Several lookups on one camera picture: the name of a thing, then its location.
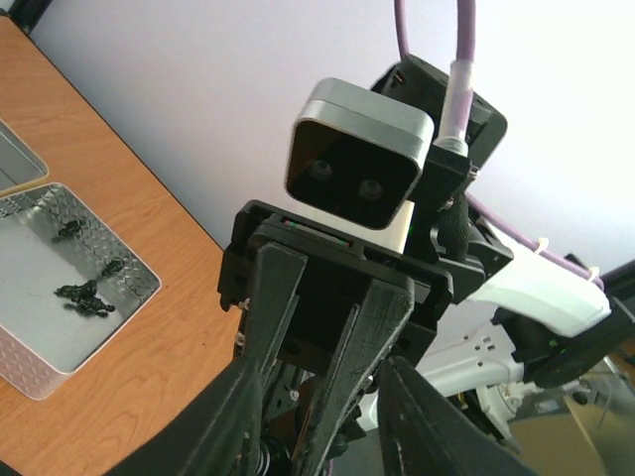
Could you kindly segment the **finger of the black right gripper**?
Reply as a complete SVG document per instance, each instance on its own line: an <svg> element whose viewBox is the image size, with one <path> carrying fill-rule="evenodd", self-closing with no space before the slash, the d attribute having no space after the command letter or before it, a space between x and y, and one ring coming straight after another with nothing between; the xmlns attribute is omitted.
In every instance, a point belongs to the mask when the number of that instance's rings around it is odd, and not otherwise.
<svg viewBox="0 0 635 476"><path fill-rule="evenodd" d="M415 303L415 285L372 280L362 303L347 318L334 355L309 411L292 457L294 475L317 475L348 409L383 360Z"/></svg>
<svg viewBox="0 0 635 476"><path fill-rule="evenodd" d="M299 298L307 257L277 243L256 253L244 328L244 356L262 387L268 383Z"/></svg>

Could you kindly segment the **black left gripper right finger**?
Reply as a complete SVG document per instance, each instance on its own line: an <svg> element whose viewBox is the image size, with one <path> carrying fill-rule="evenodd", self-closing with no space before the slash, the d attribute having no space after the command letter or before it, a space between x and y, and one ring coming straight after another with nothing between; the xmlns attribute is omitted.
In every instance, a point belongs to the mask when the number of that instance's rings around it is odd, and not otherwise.
<svg viewBox="0 0 635 476"><path fill-rule="evenodd" d="M378 427L386 475L533 475L485 436L403 357L379 367Z"/></svg>

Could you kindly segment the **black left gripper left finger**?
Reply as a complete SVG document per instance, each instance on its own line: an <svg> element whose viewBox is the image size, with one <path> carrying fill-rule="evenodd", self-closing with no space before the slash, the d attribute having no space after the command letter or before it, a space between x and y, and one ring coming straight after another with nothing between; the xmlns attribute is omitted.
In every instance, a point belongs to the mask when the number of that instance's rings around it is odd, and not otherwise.
<svg viewBox="0 0 635 476"><path fill-rule="evenodd" d="M261 378L232 361L173 421L113 467L115 475L254 475Z"/></svg>

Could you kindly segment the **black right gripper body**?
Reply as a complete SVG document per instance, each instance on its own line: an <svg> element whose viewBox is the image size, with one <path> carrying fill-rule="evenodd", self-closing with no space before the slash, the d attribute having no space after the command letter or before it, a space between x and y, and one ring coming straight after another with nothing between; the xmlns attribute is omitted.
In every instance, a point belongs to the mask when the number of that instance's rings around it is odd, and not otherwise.
<svg viewBox="0 0 635 476"><path fill-rule="evenodd" d="M271 204L251 200L236 214L223 252L217 290L229 310L249 296L259 248L275 242L307 255L299 302L279 360L309 372L326 371L352 307L363 302L374 279L401 284L411 278L415 303L393 354L418 364L437 335L450 304L449 272Z"/></svg>

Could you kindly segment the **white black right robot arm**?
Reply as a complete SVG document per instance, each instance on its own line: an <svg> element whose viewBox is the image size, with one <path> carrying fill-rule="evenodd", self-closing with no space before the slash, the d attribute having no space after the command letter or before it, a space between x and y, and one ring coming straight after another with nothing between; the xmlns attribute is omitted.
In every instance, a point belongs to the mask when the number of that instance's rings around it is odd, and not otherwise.
<svg viewBox="0 0 635 476"><path fill-rule="evenodd" d="M407 55L371 89L321 81L294 129L286 188L327 223L260 201L235 218L218 291L223 308L243 309L237 354L263 382L277 361L319 380L295 475L321 472L370 387L388 474L526 474L450 396L564 384L634 328L599 282L468 202L506 122L477 97L459 106L467 73Z"/></svg>

